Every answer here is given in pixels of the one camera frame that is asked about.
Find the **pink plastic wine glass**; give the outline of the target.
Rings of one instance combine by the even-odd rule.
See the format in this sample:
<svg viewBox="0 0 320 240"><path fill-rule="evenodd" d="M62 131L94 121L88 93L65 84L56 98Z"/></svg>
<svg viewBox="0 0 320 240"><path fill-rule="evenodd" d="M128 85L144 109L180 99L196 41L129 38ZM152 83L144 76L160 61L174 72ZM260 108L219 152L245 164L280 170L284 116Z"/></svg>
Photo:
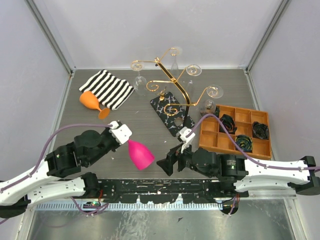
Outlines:
<svg viewBox="0 0 320 240"><path fill-rule="evenodd" d="M131 139L128 140L128 153L138 170L146 169L155 160L155 156L144 144Z"/></svg>

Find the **gold wine glass rack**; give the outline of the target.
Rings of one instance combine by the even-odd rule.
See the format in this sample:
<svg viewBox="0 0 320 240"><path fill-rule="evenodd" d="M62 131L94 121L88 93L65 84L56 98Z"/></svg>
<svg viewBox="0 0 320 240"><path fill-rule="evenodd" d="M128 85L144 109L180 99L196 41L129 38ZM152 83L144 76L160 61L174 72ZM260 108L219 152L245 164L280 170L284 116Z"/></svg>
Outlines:
<svg viewBox="0 0 320 240"><path fill-rule="evenodd" d="M207 86L196 101L192 101L190 93L187 92L187 83L184 83L180 78L187 76L185 67L182 72L179 72L178 78L175 78L162 63L163 57L156 57L154 60L139 62L145 64L154 64L159 67L167 79L165 80L146 80L146 90L153 92L157 97L150 100L155 113L163 122L164 126L173 137L183 128L189 129L195 126L195 121L189 115L189 109L197 106L202 102L202 96Z"/></svg>

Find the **orange plastic wine glass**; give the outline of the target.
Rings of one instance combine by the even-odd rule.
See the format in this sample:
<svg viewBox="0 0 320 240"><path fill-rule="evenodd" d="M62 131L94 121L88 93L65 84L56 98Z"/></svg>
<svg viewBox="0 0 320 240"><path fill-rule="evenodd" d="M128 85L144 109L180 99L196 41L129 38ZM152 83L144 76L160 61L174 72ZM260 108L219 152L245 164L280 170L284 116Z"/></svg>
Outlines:
<svg viewBox="0 0 320 240"><path fill-rule="evenodd" d="M79 101L81 104L83 104L86 108L91 110L98 110L98 118L100 120L105 119L110 114L110 109L105 107L101 108L100 103L98 101L98 98L91 92L91 91L85 91L83 92L80 97Z"/></svg>

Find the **clear stemless glass tumbler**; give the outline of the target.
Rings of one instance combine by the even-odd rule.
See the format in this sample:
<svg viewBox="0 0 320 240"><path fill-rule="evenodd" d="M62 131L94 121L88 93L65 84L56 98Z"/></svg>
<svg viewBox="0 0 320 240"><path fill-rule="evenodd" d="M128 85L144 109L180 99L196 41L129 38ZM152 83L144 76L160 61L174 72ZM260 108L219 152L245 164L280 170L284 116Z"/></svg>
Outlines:
<svg viewBox="0 0 320 240"><path fill-rule="evenodd" d="M147 93L147 89L146 89L147 80L145 77L141 75L141 71L144 68L144 63L141 61L135 60L131 63L130 67L133 71L137 72L137 76L133 81L133 87L135 92L139 96L145 96Z"/></svg>

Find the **clear round wine glass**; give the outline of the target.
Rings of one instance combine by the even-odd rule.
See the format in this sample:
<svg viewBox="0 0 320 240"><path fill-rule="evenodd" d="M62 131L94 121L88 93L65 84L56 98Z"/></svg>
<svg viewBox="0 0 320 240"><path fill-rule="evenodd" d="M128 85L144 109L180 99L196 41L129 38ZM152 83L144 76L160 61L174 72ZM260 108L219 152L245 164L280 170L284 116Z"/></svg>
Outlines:
<svg viewBox="0 0 320 240"><path fill-rule="evenodd" d="M203 117L206 114L213 114L217 107L215 99L221 98L223 94L221 86L215 84L208 86L201 97L200 115Z"/></svg>

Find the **clear champagne flute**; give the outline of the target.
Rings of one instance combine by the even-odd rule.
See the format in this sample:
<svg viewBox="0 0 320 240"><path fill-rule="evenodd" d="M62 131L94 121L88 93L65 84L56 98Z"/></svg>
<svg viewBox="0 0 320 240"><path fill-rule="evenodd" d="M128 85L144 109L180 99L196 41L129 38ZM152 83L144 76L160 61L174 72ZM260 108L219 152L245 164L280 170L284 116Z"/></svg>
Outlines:
<svg viewBox="0 0 320 240"><path fill-rule="evenodd" d="M183 52L182 48L178 47L178 46L174 46L170 49L170 55L173 57L173 63L170 68L170 73L176 79L179 76L179 66L178 66L178 62L177 62L177 56L181 55L182 52Z"/></svg>
<svg viewBox="0 0 320 240"><path fill-rule="evenodd" d="M202 73L202 69L197 64L191 64L186 67L186 73L190 76L186 86L186 91L188 93L192 93L195 88L194 78Z"/></svg>

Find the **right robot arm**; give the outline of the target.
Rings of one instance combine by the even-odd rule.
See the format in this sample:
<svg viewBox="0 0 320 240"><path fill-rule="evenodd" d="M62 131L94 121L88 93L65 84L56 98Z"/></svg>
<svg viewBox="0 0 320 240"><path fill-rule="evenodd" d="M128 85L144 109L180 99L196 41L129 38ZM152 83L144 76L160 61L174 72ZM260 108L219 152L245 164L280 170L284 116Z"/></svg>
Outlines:
<svg viewBox="0 0 320 240"><path fill-rule="evenodd" d="M166 154L157 165L168 175L173 174L173 166L178 171L188 168L208 178L220 182L219 191L225 197L234 193L251 190L287 190L296 194L315 196L320 193L320 179L315 175L315 161L305 156L297 161L269 161L244 156L209 152L200 147L192 151L189 146L182 149L178 145Z"/></svg>

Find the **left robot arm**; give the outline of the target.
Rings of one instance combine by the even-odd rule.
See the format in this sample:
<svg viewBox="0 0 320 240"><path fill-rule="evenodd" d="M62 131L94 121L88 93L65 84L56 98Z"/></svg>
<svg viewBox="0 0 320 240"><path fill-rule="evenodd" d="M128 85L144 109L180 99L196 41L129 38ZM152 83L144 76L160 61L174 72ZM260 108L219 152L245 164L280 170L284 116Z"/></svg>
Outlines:
<svg viewBox="0 0 320 240"><path fill-rule="evenodd" d="M114 127L107 127L102 133L86 130L72 142L41 155L33 168L0 183L0 217L10 219L27 208L59 198L97 197L100 185L95 173L87 172L69 181L62 179L80 173L110 151L115 152L131 134Z"/></svg>

